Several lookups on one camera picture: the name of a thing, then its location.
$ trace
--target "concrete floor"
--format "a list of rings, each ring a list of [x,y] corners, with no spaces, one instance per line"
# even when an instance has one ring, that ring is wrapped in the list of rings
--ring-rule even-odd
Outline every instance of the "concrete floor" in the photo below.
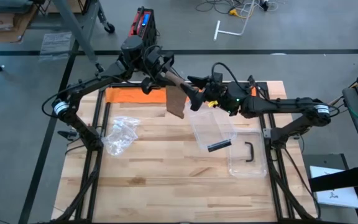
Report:
[[[92,38],[96,50],[117,50],[126,38],[137,7],[155,10],[159,44],[164,49],[358,49],[358,0],[286,1],[275,12],[257,11],[244,36],[220,34],[213,42],[216,21],[239,30],[241,20],[217,12],[197,12],[201,1],[102,1],[106,16],[116,26],[107,35],[100,24]],[[29,30],[21,44],[0,44],[0,50],[39,50],[44,30]],[[100,57],[106,67],[115,56]],[[207,76],[214,62],[226,63],[239,80],[283,80],[288,97],[310,96],[330,101],[358,76],[358,54],[321,55],[177,55],[182,76]],[[67,60],[39,62],[36,56],[0,57],[0,219],[17,223],[48,125],[43,101],[58,90]],[[91,78],[94,67],[77,57],[70,83]],[[58,123],[57,130],[67,127]],[[344,153],[350,167],[358,166],[358,136],[348,113],[329,126],[305,134],[305,154]],[[30,222],[50,218],[62,171],[66,141],[53,137]],[[323,219],[357,223],[355,213],[323,207]]]

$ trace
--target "wooden table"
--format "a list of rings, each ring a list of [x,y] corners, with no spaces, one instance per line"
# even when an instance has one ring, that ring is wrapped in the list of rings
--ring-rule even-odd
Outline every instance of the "wooden table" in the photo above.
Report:
[[[286,98],[283,82],[267,83],[271,98]],[[97,91],[81,101],[78,115],[85,123],[92,122],[96,98]],[[277,220],[269,174],[263,178],[231,176],[227,170],[226,151],[202,151],[186,118],[167,113],[164,104],[116,103],[111,105],[108,129],[112,126],[113,117],[120,115],[141,120],[136,131],[139,138],[121,157],[103,152],[94,222]],[[236,127],[260,128],[258,118],[245,119],[239,115],[230,119]],[[290,114],[276,114],[275,121],[281,127],[292,121],[292,117]],[[287,149],[307,180],[298,141],[289,140]],[[81,148],[66,156],[52,218],[61,215],[61,210],[66,209],[78,193],[85,154],[86,149]],[[315,216],[313,199],[302,186],[285,153],[283,160],[290,190]],[[286,216],[283,194],[281,190],[279,192]]]

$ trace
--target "white pipe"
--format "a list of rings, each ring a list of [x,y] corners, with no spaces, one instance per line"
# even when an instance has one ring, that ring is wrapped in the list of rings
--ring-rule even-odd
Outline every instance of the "white pipe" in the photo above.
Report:
[[[214,41],[216,41],[216,38],[218,38],[219,25],[221,25],[221,21],[218,21],[218,23],[216,24],[215,35],[214,35]]]
[[[247,26],[247,23],[248,23],[248,19],[251,15],[251,12],[253,11],[254,9],[254,3],[255,3],[255,0],[252,0],[252,3],[251,3],[251,7],[249,9],[249,12],[248,12],[248,16],[246,18],[246,21],[244,23],[244,26],[242,27],[242,31],[241,33],[235,33],[235,32],[228,32],[228,31],[223,31],[223,30],[219,30],[219,25],[221,23],[221,21],[218,21],[218,23],[216,24],[216,29],[215,29],[215,35],[214,35],[214,40],[216,40],[218,38],[218,32],[222,33],[222,34],[230,34],[230,35],[242,35],[244,33],[244,31],[246,30],[246,26]]]

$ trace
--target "brown paper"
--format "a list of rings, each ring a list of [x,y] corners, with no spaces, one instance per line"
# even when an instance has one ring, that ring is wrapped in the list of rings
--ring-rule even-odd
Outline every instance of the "brown paper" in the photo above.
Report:
[[[183,110],[187,95],[177,86],[167,86],[167,111],[181,119],[185,117]]]

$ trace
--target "clear plastic container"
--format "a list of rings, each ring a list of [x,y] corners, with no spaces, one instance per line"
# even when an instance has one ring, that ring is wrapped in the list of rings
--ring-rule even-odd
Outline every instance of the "clear plastic container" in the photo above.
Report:
[[[192,111],[189,102],[186,104],[185,113],[202,150],[207,150],[213,144],[236,138],[229,114],[220,108],[210,108],[204,103],[198,111]]]
[[[261,130],[236,128],[236,132],[236,140],[227,148],[227,165],[230,174],[235,177],[265,177],[267,164]]]

